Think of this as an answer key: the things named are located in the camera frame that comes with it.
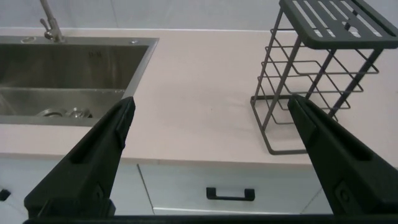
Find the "faucet handle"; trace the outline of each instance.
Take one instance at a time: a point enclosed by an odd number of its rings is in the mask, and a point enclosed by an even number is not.
[[[43,24],[45,31],[47,31],[47,32],[50,31],[47,23],[45,22],[45,20],[43,18],[40,19],[40,23]]]
[[[47,23],[45,22],[45,20],[43,18],[40,19],[40,23],[43,24],[43,26],[45,28],[44,37],[47,38],[48,40],[52,40],[54,38],[54,36],[51,33],[51,30],[49,29]]]

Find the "sink basin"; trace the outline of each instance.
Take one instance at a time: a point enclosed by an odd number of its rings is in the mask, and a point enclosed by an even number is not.
[[[0,37],[0,123],[92,126],[132,96],[150,38]]]

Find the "wall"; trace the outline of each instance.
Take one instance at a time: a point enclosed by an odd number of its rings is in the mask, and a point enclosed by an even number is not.
[[[61,27],[269,30],[278,0],[49,0]],[[398,26],[398,1],[367,0]],[[39,0],[0,0],[0,27],[41,27]]]

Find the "drawer handle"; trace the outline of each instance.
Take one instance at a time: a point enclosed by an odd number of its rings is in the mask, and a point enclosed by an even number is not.
[[[256,198],[256,194],[254,193],[254,189],[244,189],[244,197],[219,197],[216,194],[215,187],[207,187],[206,197],[208,200],[237,200],[252,202]]]

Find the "metal wire rack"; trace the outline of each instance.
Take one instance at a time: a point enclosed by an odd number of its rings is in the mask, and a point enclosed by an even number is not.
[[[278,31],[293,31],[294,29],[278,29]],[[271,34],[273,34],[275,32],[274,29],[271,29]],[[286,49],[292,49],[293,46],[292,45],[282,45],[278,39],[275,37],[274,39],[274,43],[276,43],[276,45],[271,46],[272,49],[281,49],[281,51],[283,52],[283,54],[286,57],[286,60],[282,60],[282,61],[275,61],[272,59],[272,54],[269,54],[269,58],[267,63],[271,63],[276,71],[276,75],[271,75],[268,74],[266,72],[266,63],[265,62],[261,62],[261,67],[262,67],[262,72],[264,72],[263,77],[267,79],[269,86],[271,87],[271,90],[273,92],[272,95],[267,95],[264,91],[264,88],[262,85],[260,85],[260,90],[262,95],[258,95],[257,96],[257,100],[266,100],[266,104],[267,107],[269,108],[269,100],[272,100],[274,98],[275,95],[275,86],[272,84],[271,80],[273,78],[278,78],[281,79],[282,77],[282,73],[280,72],[277,64],[282,64],[282,63],[287,63],[288,59],[289,59],[289,55],[286,51]],[[300,45],[300,48],[307,48],[306,46],[304,46],[303,44]],[[267,54],[269,52],[271,52],[269,50],[269,47],[265,47],[265,50],[267,52]],[[358,55],[363,58],[365,61],[368,61],[368,57],[365,56],[365,54],[363,54],[360,50],[358,49],[354,49],[354,51],[356,51],[358,53]],[[292,63],[292,68],[294,70],[294,74],[289,74],[288,78],[292,78],[292,77],[302,77],[302,78],[307,78],[311,81],[312,85],[310,87],[309,90],[306,91],[293,91],[289,88],[287,82],[284,82],[284,89],[286,89],[286,91],[289,93],[289,95],[280,95],[279,99],[277,100],[278,105],[280,106],[281,110],[283,111],[288,111],[288,108],[283,105],[280,101],[281,100],[288,100],[290,98],[290,95],[293,94],[299,94],[299,95],[305,95],[307,98],[310,98],[311,94],[313,93],[318,93],[320,98],[322,99],[323,103],[325,106],[320,106],[321,109],[323,110],[331,110],[332,106],[330,106],[330,103],[325,99],[324,94],[327,93],[338,93],[340,95],[344,94],[344,93],[362,93],[364,91],[363,87],[357,83],[355,89],[352,90],[342,90],[340,88],[338,88],[337,84],[335,83],[335,81],[333,80],[333,78],[331,77],[332,75],[347,75],[349,76],[352,80],[354,80],[354,75],[360,74],[360,75],[365,75],[365,74],[378,74],[379,70],[377,69],[376,66],[371,65],[372,70],[368,70],[367,72],[358,72],[358,71],[349,71],[341,62],[340,59],[338,59],[335,54],[331,54],[331,57],[333,60],[336,61],[336,63],[341,67],[342,70],[344,70],[343,72],[326,72],[326,68],[322,68],[322,65],[317,61],[317,60],[294,60]],[[320,78],[317,79],[316,77],[313,78],[312,76],[314,75],[319,75],[320,72],[300,72],[298,70],[298,68],[295,66],[295,63],[314,63],[315,65],[317,65],[318,67],[318,71],[322,71],[322,76],[326,77],[328,79],[328,81],[330,82],[330,84],[333,86],[333,90],[322,90],[319,89],[319,87],[317,87],[317,83],[319,82]],[[348,103],[348,100],[344,100],[344,104],[341,105],[340,107],[334,108],[337,112],[337,110],[347,110],[350,109],[351,105]],[[274,120],[274,122],[276,124],[293,124],[293,122],[283,122],[283,121],[278,121],[274,114],[271,114],[272,119]],[[338,121],[338,118],[336,117],[335,114],[333,114],[333,118]]]
[[[303,95],[310,100],[312,96],[317,95],[320,101],[314,103],[338,121],[336,112],[351,108],[347,100],[350,94],[364,91],[364,88],[359,84],[362,78],[365,75],[379,73],[379,70],[374,66],[374,62],[383,49],[398,46],[396,36],[390,35],[397,30],[390,23],[382,20],[381,15],[377,14],[362,0],[280,0],[279,4],[281,8],[275,26],[271,29],[269,45],[265,47],[266,56],[264,61],[261,62],[261,74],[257,77],[256,92],[251,97],[250,102],[262,137],[271,154],[304,154],[307,153],[305,149],[275,150],[272,148],[266,134],[267,125],[271,118],[275,124],[294,125],[292,121],[278,120],[274,114],[275,107],[279,105],[279,111],[289,113],[287,112],[287,105],[284,105],[282,101],[289,100],[294,94]],[[312,10],[313,8],[317,8],[320,12],[315,12]],[[283,14],[292,23],[293,29],[279,28]],[[372,24],[373,27],[371,28],[375,32],[370,32],[369,26],[364,25],[366,24],[364,21]],[[351,31],[351,28],[355,28],[353,24],[358,28],[357,33]],[[294,45],[282,44],[276,38],[280,31],[296,31],[297,38]],[[276,49],[282,51],[282,56],[273,56],[271,52]],[[314,54],[315,58],[309,57],[310,59],[308,59],[306,57],[305,60],[296,58],[299,50],[303,49],[323,51],[327,56],[323,61],[316,58],[318,54]],[[359,70],[348,69],[349,66],[347,65],[351,62],[339,58],[336,52],[343,49],[354,52],[356,57],[364,61]],[[372,52],[367,56],[360,49],[371,49]],[[329,66],[331,62],[335,64],[333,70]],[[300,63],[310,63],[313,70],[303,72],[299,69]],[[272,68],[274,72],[267,71],[268,68]],[[348,78],[348,84],[344,88],[337,84],[338,77]],[[289,80],[293,78],[307,80],[309,88],[295,90],[292,86],[289,86]],[[328,82],[331,88],[325,89],[323,85],[320,85],[321,78],[324,82]],[[337,96],[337,100],[330,101],[331,95]],[[264,120],[259,117],[256,108],[257,101],[266,102],[267,113]]]

